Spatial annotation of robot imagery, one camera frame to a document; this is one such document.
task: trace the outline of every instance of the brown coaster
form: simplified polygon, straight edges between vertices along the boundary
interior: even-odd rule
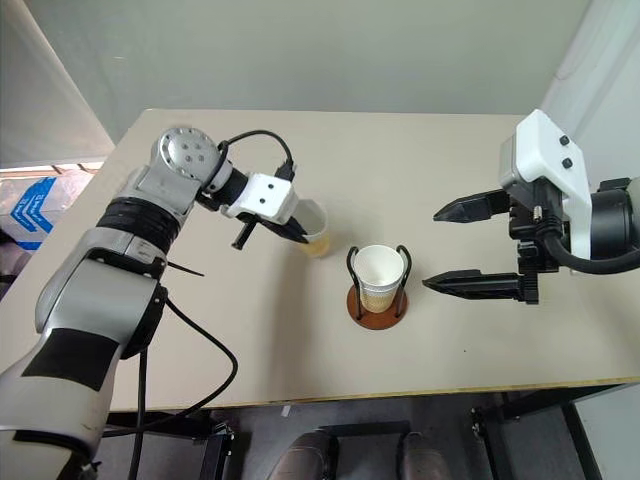
[[[402,292],[402,310],[400,310],[400,316],[396,317],[396,301],[397,295],[394,299],[391,306],[382,313],[371,313],[364,309],[363,306],[360,306],[360,311],[362,312],[362,318],[360,320],[356,320],[356,287],[351,287],[349,290],[349,294],[347,295],[347,310],[349,311],[349,315],[353,318],[354,322],[364,328],[368,328],[370,330],[384,330],[385,328],[393,327],[396,323],[402,320],[404,314],[407,313],[407,309],[409,308],[409,298],[407,297],[406,292]]]

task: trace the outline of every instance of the white paper cup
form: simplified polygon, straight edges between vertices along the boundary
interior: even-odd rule
[[[310,257],[321,257],[329,250],[329,216],[317,202],[302,199],[293,212],[293,218],[305,229],[303,235],[309,243],[298,243],[298,247]]]
[[[362,306],[381,313],[393,303],[405,265],[402,256],[385,245],[370,245],[356,253],[353,270],[360,283]]]

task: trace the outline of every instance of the tabletop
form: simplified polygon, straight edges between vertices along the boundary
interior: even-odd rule
[[[520,116],[284,111],[147,110],[130,128],[0,303],[0,369],[36,342],[38,294],[84,230],[95,225],[128,173],[149,161],[170,126],[215,141],[256,128],[280,134],[298,164],[294,186],[323,204],[331,250],[309,259],[258,227],[243,251],[241,223],[196,206],[169,259],[170,298],[238,357],[236,380],[211,406],[419,393],[529,389],[640,380],[640,272],[540,277],[541,304],[469,301],[421,280],[447,270],[517,269],[506,215],[435,223],[449,201],[498,187],[498,153]],[[241,171],[272,174],[278,145],[234,145]],[[413,257],[410,307],[400,323],[371,331],[348,315],[349,247],[405,245]],[[149,348],[147,406],[186,407],[227,376],[226,357],[168,309]],[[113,410],[136,407],[137,359],[122,361]]]

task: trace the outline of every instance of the gray wall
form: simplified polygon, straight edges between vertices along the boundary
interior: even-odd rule
[[[526,113],[587,0],[27,0],[114,141],[150,107]]]
[[[22,0],[0,4],[0,168],[94,161],[113,143]]]

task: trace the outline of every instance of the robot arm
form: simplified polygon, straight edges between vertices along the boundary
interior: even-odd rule
[[[539,273],[566,266],[606,275],[640,267],[640,215],[634,215],[640,179],[602,182],[591,194],[582,151],[540,110],[503,144],[500,184],[501,190],[454,200],[434,220],[470,223],[509,213],[519,274],[449,271],[425,286],[467,299],[537,304]]]
[[[245,176],[228,144],[190,127],[165,132],[49,280],[36,306],[38,343],[0,375],[0,478],[93,478],[116,366],[153,337],[166,255],[195,202],[245,222],[237,248],[257,223],[306,242],[292,217],[288,149],[279,176]]]

